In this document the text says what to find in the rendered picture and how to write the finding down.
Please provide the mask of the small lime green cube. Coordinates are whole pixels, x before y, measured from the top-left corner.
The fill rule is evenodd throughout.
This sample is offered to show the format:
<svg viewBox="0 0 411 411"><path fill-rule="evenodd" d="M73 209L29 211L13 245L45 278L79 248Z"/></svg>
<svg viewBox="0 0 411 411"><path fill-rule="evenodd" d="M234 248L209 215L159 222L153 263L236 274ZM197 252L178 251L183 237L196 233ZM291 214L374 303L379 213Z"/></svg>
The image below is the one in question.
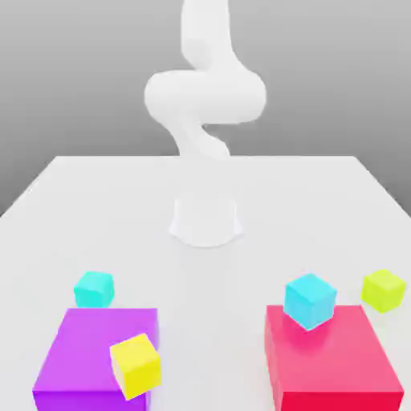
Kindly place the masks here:
<svg viewBox="0 0 411 411"><path fill-rule="evenodd" d="M406 282L386 269L375 271L364 277L361 300L380 313L401 305Z"/></svg>

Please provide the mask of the small sky blue cube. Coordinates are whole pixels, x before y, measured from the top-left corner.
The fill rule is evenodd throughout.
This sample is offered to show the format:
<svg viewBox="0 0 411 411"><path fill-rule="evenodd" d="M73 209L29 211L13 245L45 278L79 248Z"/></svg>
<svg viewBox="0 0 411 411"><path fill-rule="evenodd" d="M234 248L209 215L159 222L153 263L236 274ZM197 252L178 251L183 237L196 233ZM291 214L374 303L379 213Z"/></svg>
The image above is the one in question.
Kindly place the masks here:
<svg viewBox="0 0 411 411"><path fill-rule="evenodd" d="M311 331L333 317L337 290L309 273L285 287L283 310L300 327Z"/></svg>

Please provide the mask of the small yellow cube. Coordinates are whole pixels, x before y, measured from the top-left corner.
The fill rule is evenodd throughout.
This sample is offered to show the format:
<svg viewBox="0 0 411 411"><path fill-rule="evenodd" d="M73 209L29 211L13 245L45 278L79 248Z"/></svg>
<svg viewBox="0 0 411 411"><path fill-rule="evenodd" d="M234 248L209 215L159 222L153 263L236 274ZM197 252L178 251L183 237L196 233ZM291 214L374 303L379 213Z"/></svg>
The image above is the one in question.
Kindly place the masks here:
<svg viewBox="0 0 411 411"><path fill-rule="evenodd" d="M112 371L126 401L161 385L161 358L142 333L109 348Z"/></svg>

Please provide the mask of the small turquoise cube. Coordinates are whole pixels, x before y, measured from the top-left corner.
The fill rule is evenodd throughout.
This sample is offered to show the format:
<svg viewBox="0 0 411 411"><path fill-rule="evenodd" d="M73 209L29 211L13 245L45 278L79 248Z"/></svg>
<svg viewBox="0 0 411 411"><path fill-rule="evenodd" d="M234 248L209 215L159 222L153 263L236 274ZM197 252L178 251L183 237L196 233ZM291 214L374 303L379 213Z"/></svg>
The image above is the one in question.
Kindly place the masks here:
<svg viewBox="0 0 411 411"><path fill-rule="evenodd" d="M88 271L74 286L77 307L107 308L115 295L112 275Z"/></svg>

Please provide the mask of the large pink box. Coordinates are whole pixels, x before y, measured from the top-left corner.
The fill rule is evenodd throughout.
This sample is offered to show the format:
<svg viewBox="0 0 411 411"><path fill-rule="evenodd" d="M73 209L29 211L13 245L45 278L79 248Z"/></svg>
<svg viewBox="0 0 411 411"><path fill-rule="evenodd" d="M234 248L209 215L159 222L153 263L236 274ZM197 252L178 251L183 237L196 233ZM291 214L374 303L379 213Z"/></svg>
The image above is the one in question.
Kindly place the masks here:
<svg viewBox="0 0 411 411"><path fill-rule="evenodd" d="M264 348L275 411L399 411L404 389L360 305L311 331L269 305Z"/></svg>

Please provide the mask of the large purple box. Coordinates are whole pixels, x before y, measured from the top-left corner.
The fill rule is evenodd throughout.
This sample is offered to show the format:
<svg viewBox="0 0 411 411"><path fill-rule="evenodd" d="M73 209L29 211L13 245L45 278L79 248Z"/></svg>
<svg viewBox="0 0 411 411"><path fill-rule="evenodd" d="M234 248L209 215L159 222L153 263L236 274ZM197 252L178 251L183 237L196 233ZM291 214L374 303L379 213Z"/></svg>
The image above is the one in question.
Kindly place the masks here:
<svg viewBox="0 0 411 411"><path fill-rule="evenodd" d="M109 351L141 333L159 346L156 308L67 309L32 390L37 410L150 411L149 393L124 399Z"/></svg>

